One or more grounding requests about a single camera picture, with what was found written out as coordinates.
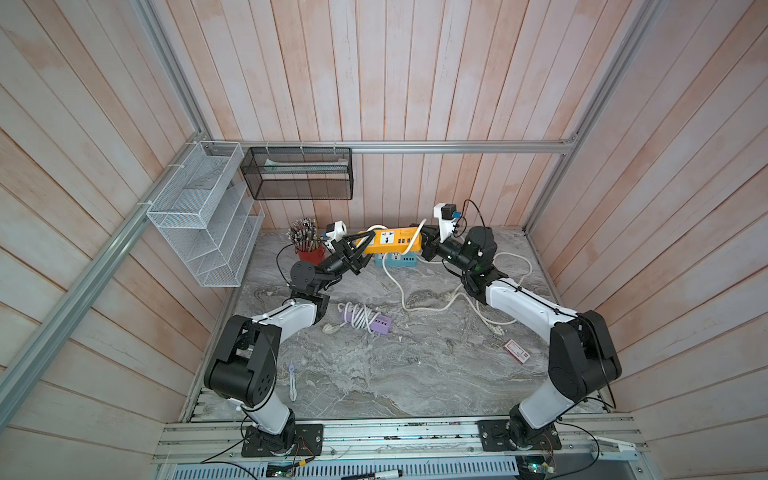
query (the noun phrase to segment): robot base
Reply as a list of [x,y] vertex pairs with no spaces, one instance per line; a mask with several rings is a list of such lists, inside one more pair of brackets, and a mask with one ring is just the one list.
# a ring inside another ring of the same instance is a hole
[[[269,457],[272,455],[290,455],[313,457],[323,451],[323,424],[309,423],[296,425],[293,411],[288,423],[279,435],[262,432],[254,426],[245,431],[245,442],[241,455],[244,458]],[[298,452],[293,451],[297,444]]]
[[[507,430],[509,422],[509,420],[478,420],[483,452],[513,452],[517,450],[512,444]],[[549,450],[550,444],[552,450],[563,448],[554,423],[547,425],[541,433],[531,438],[531,445],[533,445],[534,450]]]

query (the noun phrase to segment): black mesh basket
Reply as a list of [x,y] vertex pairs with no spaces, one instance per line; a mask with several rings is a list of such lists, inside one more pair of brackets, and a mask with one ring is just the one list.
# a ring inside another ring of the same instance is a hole
[[352,200],[352,151],[251,147],[240,165],[256,200]]

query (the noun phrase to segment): power strip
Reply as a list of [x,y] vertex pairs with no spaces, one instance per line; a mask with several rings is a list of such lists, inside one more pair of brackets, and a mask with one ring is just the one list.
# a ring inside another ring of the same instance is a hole
[[[382,257],[384,253],[377,253],[373,260],[377,266],[382,266]],[[386,266],[416,266],[418,261],[416,260],[415,253],[386,253]]]

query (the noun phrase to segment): pink wood plank wall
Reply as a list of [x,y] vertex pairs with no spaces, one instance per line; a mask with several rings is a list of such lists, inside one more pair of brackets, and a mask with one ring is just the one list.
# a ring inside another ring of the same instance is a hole
[[[641,2],[154,4],[215,138],[440,141],[569,137]],[[353,200],[270,201],[265,225],[403,225],[465,198],[522,225],[557,159],[354,155]]]
[[[130,2],[0,2],[0,371],[194,128]],[[0,434],[3,478],[143,478],[224,292],[151,228]]]
[[765,1],[670,2],[532,232],[610,324],[665,478],[768,475],[767,26]]

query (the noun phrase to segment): red cup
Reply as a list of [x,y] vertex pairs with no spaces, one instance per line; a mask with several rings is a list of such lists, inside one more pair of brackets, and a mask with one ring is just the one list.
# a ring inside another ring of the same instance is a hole
[[317,247],[315,250],[312,250],[311,252],[303,252],[296,249],[296,253],[299,254],[300,260],[306,260],[307,262],[311,262],[317,265],[326,257],[326,248],[320,244],[319,247]]

